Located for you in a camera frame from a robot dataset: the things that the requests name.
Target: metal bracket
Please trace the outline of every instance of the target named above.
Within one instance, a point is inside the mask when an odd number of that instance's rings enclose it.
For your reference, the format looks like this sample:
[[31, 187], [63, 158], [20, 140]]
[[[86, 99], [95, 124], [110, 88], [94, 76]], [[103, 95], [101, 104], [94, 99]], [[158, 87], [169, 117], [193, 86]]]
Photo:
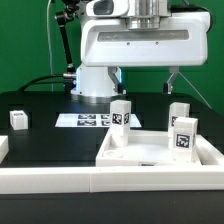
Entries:
[[114, 91], [118, 92], [119, 80], [115, 75], [117, 72], [117, 67], [108, 67], [108, 75], [110, 76], [112, 82], [114, 83]]
[[171, 94], [172, 93], [172, 90], [173, 90], [172, 85], [173, 85], [174, 81], [176, 80], [177, 76], [180, 73], [179, 67], [178, 66], [170, 67], [170, 73], [171, 73], [171, 76], [169, 77], [167, 82], [164, 83], [164, 85], [163, 85], [163, 93], [165, 93], [165, 94]]

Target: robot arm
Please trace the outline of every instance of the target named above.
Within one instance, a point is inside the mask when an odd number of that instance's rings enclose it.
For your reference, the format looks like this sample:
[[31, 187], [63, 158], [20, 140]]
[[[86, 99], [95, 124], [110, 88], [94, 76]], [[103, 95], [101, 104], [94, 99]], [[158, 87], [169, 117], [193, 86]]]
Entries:
[[87, 4], [90, 20], [82, 31], [82, 62], [86, 66], [120, 67], [203, 64], [207, 59], [210, 13], [172, 13], [168, 3], [124, 0], [122, 12], [118, 10], [121, 3], [116, 0]]
[[65, 92], [70, 92], [76, 85], [76, 69], [72, 63], [72, 56], [70, 52], [66, 24], [74, 20], [75, 12], [79, 9], [80, 0], [62, 0], [65, 3], [65, 9], [62, 12], [56, 14], [55, 19], [57, 20], [60, 28], [61, 37], [63, 41], [66, 61], [67, 61], [67, 73], [64, 76]]

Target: black and white pattern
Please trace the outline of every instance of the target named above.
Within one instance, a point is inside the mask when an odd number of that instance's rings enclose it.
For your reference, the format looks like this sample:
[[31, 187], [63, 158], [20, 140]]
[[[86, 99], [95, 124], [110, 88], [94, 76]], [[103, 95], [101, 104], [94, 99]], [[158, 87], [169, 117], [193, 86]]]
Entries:
[[112, 123], [122, 125], [122, 114], [112, 114]]
[[102, 120], [109, 120], [110, 119], [110, 114], [101, 114], [101, 119]]
[[96, 119], [96, 115], [95, 114], [79, 114], [78, 119], [93, 120], [93, 119]]
[[172, 120], [171, 120], [171, 126], [174, 127], [174, 122], [178, 117], [176, 116], [172, 116]]
[[101, 121], [101, 124], [103, 127], [109, 127], [110, 126], [110, 121]]
[[182, 148], [190, 148], [190, 136], [177, 134], [176, 146]]
[[129, 123], [129, 119], [130, 119], [130, 114], [127, 113], [124, 115], [124, 124], [128, 124]]
[[78, 123], [77, 123], [77, 127], [78, 126], [93, 127], [93, 126], [96, 126], [96, 121], [94, 121], [94, 120], [80, 121], [79, 120]]

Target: green wall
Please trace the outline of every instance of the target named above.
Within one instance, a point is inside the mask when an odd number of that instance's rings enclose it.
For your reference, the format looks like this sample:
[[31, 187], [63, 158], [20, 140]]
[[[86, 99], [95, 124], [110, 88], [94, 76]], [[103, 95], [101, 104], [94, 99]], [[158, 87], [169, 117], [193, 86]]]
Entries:
[[[213, 29], [208, 33], [209, 58], [205, 65], [181, 67], [181, 72], [194, 84], [212, 108], [224, 115], [224, 25], [223, 0], [189, 0], [210, 9], [214, 16]], [[51, 6], [51, 36], [54, 74], [66, 71], [63, 46], [54, 15], [63, 10], [56, 0]], [[173, 0], [173, 4], [182, 4]], [[47, 43], [46, 12], [48, 0], [20, 0], [0, 4], [0, 92], [17, 90], [26, 82], [50, 74]], [[68, 36], [73, 60], [80, 64], [80, 26], [75, 20], [68, 24]], [[168, 67], [123, 69], [126, 89], [129, 92], [162, 92], [162, 85], [169, 78]], [[41, 89], [51, 90], [51, 86]], [[178, 77], [174, 92], [188, 93], [200, 99], [191, 87]]]

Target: black cable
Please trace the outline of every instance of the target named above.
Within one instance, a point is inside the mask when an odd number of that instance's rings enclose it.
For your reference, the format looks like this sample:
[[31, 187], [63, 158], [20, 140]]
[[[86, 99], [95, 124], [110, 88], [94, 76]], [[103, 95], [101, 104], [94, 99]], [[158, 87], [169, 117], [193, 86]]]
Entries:
[[23, 89], [20, 88], [18, 91], [24, 91], [29, 86], [33, 86], [33, 85], [46, 85], [46, 84], [64, 84], [64, 82], [36, 82], [36, 83], [28, 83], [28, 84], [26, 84], [26, 85], [23, 86]]
[[20, 87], [17, 91], [24, 91], [28, 86], [37, 84], [37, 82], [39, 82], [39, 81], [46, 80], [46, 79], [54, 79], [54, 78], [63, 78], [63, 75], [48, 75], [48, 76], [43, 76], [43, 77], [33, 79], [30, 82], [28, 82], [27, 84]]

